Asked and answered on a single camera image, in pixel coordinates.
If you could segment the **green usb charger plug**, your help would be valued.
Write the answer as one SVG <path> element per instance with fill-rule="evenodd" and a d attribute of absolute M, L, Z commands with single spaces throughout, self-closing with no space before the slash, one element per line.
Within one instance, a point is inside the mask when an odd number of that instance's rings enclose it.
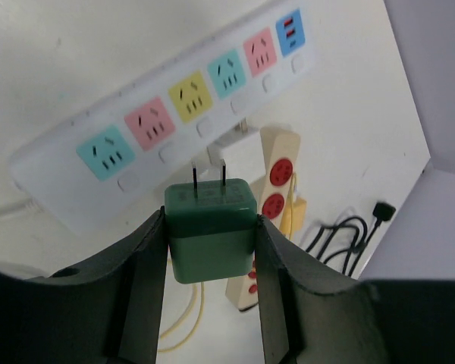
<path fill-rule="evenodd" d="M 173 184 L 164 193 L 174 277 L 181 284 L 243 276 L 252 268 L 257 202 L 249 184 L 227 178 Z"/>

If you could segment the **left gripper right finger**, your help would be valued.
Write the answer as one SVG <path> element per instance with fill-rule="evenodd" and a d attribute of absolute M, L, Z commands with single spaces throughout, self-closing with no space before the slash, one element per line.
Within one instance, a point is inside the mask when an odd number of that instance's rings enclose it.
<path fill-rule="evenodd" d="M 256 274 L 267 363 L 455 363 L 455 281 L 357 281 L 265 217 Z"/>

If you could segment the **yellow usb charger plug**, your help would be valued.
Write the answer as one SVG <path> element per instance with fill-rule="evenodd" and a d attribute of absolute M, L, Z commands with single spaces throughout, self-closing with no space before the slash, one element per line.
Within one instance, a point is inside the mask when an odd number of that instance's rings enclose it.
<path fill-rule="evenodd" d="M 303 227 L 306 207 L 307 201 L 302 197 L 297 197 L 284 209 L 279 230 L 289 240 Z"/>

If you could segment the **beige red power strip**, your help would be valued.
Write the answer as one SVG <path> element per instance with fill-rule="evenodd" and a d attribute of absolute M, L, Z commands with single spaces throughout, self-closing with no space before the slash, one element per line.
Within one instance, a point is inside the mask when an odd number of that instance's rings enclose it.
<path fill-rule="evenodd" d="M 279 127 L 263 127 L 261 139 L 266 175 L 261 182 L 258 213 L 279 228 L 282 215 L 288 207 L 290 182 L 300 150 L 300 135 Z M 247 275 L 227 280 L 225 296 L 241 312 L 258 303 L 254 262 Z"/>

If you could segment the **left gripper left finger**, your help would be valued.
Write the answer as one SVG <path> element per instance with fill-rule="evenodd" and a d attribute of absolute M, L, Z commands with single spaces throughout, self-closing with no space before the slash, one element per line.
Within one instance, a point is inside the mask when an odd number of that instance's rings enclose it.
<path fill-rule="evenodd" d="M 50 277 L 0 272 L 0 363 L 154 363 L 165 228 L 158 210 L 130 235 Z"/>

